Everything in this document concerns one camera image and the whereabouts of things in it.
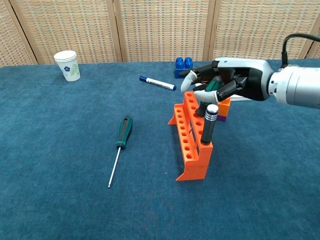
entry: blue table cloth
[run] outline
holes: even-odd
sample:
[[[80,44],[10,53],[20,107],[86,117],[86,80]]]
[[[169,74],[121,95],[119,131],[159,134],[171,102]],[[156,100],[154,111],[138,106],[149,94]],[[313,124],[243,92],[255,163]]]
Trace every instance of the blue table cloth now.
[[[176,182],[174,62],[79,69],[67,82],[57,65],[0,68],[0,239],[320,239],[319,110],[231,102],[206,178]],[[125,115],[132,134],[108,188]]]

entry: purple object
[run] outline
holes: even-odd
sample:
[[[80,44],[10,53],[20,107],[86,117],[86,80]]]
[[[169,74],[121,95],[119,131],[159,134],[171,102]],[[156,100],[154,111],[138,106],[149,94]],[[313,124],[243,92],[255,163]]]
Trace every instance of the purple object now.
[[[227,117],[226,116],[221,116],[221,115],[218,115],[216,117],[216,120],[217,121],[221,121],[221,122],[225,122],[227,120]]]

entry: screwdriver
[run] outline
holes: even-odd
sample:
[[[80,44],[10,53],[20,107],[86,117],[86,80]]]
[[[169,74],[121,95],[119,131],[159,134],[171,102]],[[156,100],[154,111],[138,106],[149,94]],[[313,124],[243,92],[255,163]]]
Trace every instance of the screwdriver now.
[[[132,117],[129,116],[129,115],[125,116],[125,118],[122,120],[121,125],[120,125],[118,139],[115,142],[115,145],[118,147],[118,153],[117,153],[116,158],[115,158],[115,162],[114,162],[114,165],[113,165],[113,169],[112,169],[111,177],[110,177],[110,180],[109,180],[108,188],[110,188],[111,182],[112,182],[112,178],[114,177],[114,173],[115,173],[116,165],[117,165],[117,162],[118,162],[120,150],[126,148],[127,141],[128,141],[128,139],[129,139],[129,137],[131,135],[132,125],[133,125]]]

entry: robotic hand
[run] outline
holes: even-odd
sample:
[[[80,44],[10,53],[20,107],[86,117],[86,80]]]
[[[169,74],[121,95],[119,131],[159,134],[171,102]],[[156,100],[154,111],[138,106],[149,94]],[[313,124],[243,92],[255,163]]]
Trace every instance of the robotic hand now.
[[[212,82],[219,84],[210,90]],[[197,83],[202,85],[193,89],[194,95],[204,103],[217,104],[236,94],[254,101],[274,96],[279,103],[320,109],[320,67],[287,65],[274,72],[265,60],[222,57],[191,69],[181,91]]]

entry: green screwdriver handle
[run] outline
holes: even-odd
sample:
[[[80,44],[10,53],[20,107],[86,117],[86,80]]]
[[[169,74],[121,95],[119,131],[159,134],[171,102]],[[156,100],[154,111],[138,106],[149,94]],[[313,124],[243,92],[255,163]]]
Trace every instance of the green screwdriver handle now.
[[[133,124],[132,117],[129,115],[125,116],[125,118],[122,120],[122,123],[120,125],[119,136],[115,143],[117,147],[121,147],[122,149],[126,148],[127,141],[132,132],[132,124]]]

